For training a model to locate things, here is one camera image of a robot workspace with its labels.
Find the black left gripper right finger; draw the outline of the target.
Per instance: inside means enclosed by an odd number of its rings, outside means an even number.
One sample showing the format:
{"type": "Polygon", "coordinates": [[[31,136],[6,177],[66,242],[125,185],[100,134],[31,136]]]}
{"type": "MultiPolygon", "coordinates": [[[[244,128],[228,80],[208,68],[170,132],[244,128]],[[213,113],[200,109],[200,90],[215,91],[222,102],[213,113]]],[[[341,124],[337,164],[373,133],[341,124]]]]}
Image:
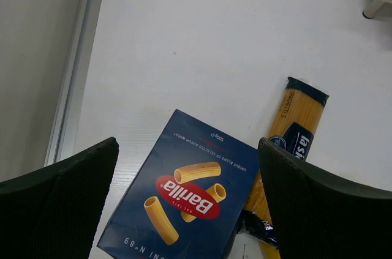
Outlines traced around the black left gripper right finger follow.
{"type": "Polygon", "coordinates": [[[391,192],[258,144],[263,188],[281,258],[391,258],[391,192]]]}

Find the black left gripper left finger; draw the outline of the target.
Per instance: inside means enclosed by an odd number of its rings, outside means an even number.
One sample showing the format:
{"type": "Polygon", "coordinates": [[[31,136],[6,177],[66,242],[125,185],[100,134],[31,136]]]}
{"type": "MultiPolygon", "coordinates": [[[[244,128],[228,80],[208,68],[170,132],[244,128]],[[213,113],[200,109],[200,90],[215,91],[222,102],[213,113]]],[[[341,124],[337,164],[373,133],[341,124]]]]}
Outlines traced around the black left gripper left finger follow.
{"type": "Polygon", "coordinates": [[[88,258],[117,163],[113,137],[1,183],[1,258],[88,258]]]}

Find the blue-labelled spaghetti bag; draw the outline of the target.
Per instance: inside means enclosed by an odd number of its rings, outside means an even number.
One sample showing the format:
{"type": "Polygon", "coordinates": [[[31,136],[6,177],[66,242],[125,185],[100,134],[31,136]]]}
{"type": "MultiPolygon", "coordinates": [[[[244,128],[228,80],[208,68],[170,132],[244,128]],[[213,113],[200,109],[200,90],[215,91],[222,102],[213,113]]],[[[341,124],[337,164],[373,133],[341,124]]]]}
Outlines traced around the blue-labelled spaghetti bag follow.
{"type": "MultiPolygon", "coordinates": [[[[267,139],[295,157],[306,160],[329,95],[293,77],[288,82],[267,139]]],[[[279,258],[260,173],[241,213],[240,231],[259,240],[265,258],[279,258]]]]}

